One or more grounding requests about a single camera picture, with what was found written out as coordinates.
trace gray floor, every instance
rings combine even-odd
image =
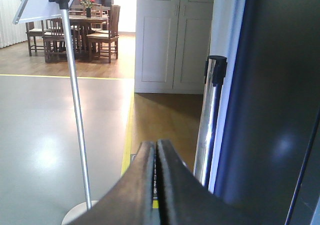
[[[93,200],[119,179],[132,79],[79,79]],[[0,75],[0,224],[59,225],[85,201],[68,78]]]

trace wooden floor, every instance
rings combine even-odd
[[[91,62],[87,57],[76,58],[77,76],[133,79],[135,49],[135,35],[121,34],[118,59],[113,55],[109,64],[107,57],[95,58]],[[69,69],[65,54],[60,55],[58,62],[45,63],[44,51],[32,51],[32,56],[29,56],[28,43],[25,41],[0,49],[0,74],[69,76]]]
[[[202,102],[202,95],[136,93],[131,153],[142,141],[170,139],[193,170]]]
[[[22,42],[0,49],[0,74],[69,76],[65,57],[45,63],[44,52],[29,57],[28,44]],[[97,58],[92,62],[76,59],[78,77],[133,79],[135,36],[121,34],[119,58]],[[133,101],[131,153],[140,142],[170,139],[192,170],[194,165],[202,95],[136,93]]]

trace round stand base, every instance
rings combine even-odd
[[[96,201],[96,200],[91,201],[92,206],[94,206],[97,202],[98,201]],[[61,225],[66,225],[66,224],[70,223],[71,221],[80,217],[86,211],[87,211],[87,203],[86,202],[83,202],[83,203],[76,205],[70,211],[68,211],[68,213],[64,216]]]

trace wooden table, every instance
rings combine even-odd
[[[108,16],[93,16],[93,17],[86,17],[83,15],[70,15],[69,16],[70,25],[74,26],[74,31],[77,31],[77,36],[73,34],[73,37],[81,38],[81,47],[87,52],[90,47],[87,40],[87,35],[94,33],[92,31],[91,24],[102,24],[107,23],[109,21]],[[76,45],[79,48],[79,40],[77,40]]]

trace potted plant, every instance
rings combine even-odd
[[[80,4],[85,7],[86,17],[91,18],[91,8],[95,0],[79,0]]]

